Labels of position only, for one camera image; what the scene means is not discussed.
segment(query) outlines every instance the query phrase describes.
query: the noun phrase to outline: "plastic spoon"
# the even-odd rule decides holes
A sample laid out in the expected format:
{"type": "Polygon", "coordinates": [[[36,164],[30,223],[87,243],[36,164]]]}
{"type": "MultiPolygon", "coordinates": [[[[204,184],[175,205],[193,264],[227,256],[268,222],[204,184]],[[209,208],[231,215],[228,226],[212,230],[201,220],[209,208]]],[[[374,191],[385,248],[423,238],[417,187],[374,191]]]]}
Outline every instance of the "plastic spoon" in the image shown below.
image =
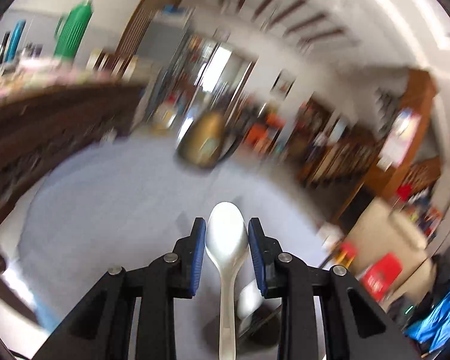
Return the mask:
{"type": "Polygon", "coordinates": [[[220,273],[219,360],[235,360],[236,274],[248,255],[248,233],[240,210],[222,202],[211,211],[205,233],[205,250],[220,273]]]}

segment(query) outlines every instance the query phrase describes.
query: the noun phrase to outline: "round table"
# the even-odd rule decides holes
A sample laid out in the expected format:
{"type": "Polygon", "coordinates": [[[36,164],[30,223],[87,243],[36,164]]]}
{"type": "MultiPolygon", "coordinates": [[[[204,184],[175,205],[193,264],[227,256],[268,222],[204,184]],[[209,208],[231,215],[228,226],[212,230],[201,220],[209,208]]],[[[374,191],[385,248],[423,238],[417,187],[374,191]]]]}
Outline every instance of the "round table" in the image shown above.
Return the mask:
{"type": "MultiPolygon", "coordinates": [[[[190,234],[195,217],[208,220],[223,201],[234,203],[246,222],[257,216],[266,235],[308,265],[324,259],[316,225],[271,180],[275,167],[228,160],[211,172],[197,172],[181,166],[174,149],[171,138],[135,136],[90,147],[47,177],[31,203],[19,259],[27,284],[57,320],[108,267],[148,265],[190,234]]],[[[235,295],[253,278],[248,258],[235,295]]],[[[205,254],[196,297],[175,300],[179,359],[217,357],[209,327],[219,311],[220,276],[205,254]]],[[[246,355],[255,356],[276,358],[276,349],[246,355]]]]}

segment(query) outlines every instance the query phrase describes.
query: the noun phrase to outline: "metal bolt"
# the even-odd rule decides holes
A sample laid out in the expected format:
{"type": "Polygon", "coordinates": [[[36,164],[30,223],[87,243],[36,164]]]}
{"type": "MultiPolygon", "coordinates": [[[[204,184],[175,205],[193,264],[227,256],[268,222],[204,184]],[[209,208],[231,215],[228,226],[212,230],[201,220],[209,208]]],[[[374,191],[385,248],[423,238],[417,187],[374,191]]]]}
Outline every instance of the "metal bolt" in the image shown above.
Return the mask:
{"type": "Polygon", "coordinates": [[[339,275],[339,276],[345,276],[347,273],[347,269],[341,265],[334,266],[333,270],[334,270],[334,274],[339,275]]]}
{"type": "Polygon", "coordinates": [[[112,275],[112,276],[119,274],[121,271],[122,271],[122,267],[117,266],[117,265],[114,265],[111,268],[108,268],[108,270],[107,270],[108,274],[112,275]]]}
{"type": "Polygon", "coordinates": [[[174,263],[176,260],[179,259],[176,253],[167,253],[165,256],[163,256],[163,259],[166,263],[174,263]]]}
{"type": "Polygon", "coordinates": [[[289,263],[290,261],[292,261],[292,255],[290,253],[280,253],[278,255],[278,259],[282,263],[289,263]]]}

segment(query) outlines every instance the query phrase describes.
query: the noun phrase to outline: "blue cloth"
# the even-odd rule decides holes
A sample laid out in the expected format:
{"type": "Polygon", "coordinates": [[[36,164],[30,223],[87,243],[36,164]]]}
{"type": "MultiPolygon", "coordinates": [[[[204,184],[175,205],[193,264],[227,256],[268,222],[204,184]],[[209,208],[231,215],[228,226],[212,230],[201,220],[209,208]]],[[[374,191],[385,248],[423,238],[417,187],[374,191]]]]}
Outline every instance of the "blue cloth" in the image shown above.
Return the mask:
{"type": "Polygon", "coordinates": [[[405,335],[420,343],[433,338],[430,352],[445,345],[450,338],[450,290],[430,315],[411,325],[405,335]]]}

